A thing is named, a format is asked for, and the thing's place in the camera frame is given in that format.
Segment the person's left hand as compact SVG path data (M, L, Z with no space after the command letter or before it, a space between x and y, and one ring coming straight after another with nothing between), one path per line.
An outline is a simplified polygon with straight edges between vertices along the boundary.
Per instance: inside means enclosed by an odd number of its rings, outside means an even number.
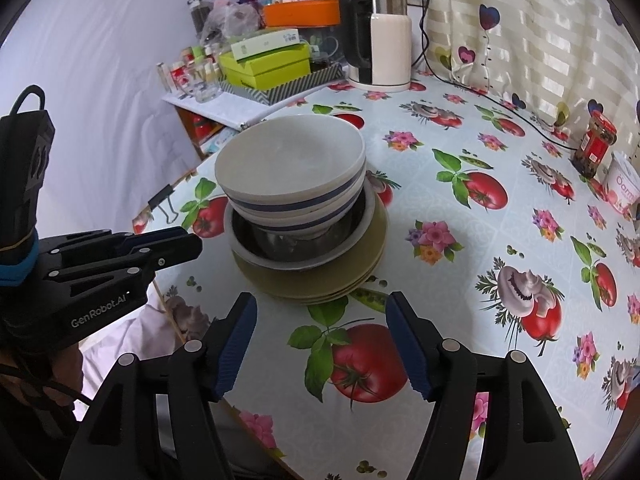
M79 349L79 344L73 344L56 352L50 359L47 359L50 366L50 378L70 390L81 392L84 380L82 362L84 362L84 357ZM29 404L31 398L38 396L37 388L26 379L6 374L1 375L1 387L25 405ZM42 393L62 408L70 408L74 405L74 399L64 392L52 388L42 388Z

